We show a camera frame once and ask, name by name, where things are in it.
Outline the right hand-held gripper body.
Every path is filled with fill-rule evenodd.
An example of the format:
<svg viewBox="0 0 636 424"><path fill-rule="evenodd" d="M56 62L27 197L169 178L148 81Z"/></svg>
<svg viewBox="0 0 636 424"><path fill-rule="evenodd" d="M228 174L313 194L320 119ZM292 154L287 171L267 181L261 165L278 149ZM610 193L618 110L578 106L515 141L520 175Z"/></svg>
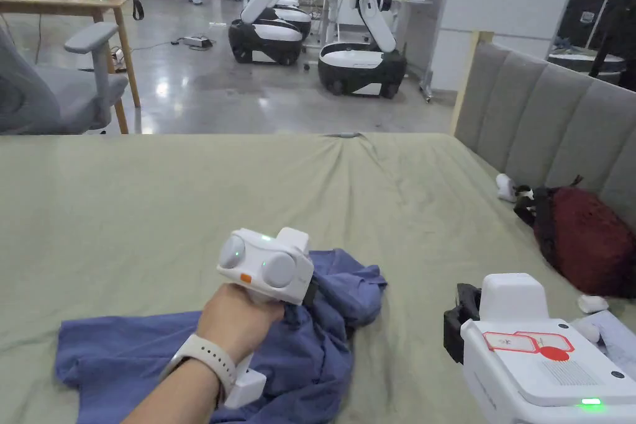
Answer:
<svg viewBox="0 0 636 424"><path fill-rule="evenodd" d="M525 273L457 285L443 345L489 423L625 423L627 372L573 324L551 318Z"/></svg>

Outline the person's left hand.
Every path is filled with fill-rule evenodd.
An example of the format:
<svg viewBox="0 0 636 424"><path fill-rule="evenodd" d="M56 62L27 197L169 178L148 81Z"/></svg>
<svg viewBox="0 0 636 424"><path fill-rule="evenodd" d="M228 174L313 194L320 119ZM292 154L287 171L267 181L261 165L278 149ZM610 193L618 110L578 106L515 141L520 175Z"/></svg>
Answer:
<svg viewBox="0 0 636 424"><path fill-rule="evenodd" d="M283 315L281 302L257 303L244 288L223 284L204 306L196 335L220 347L238 364L259 347Z"/></svg>

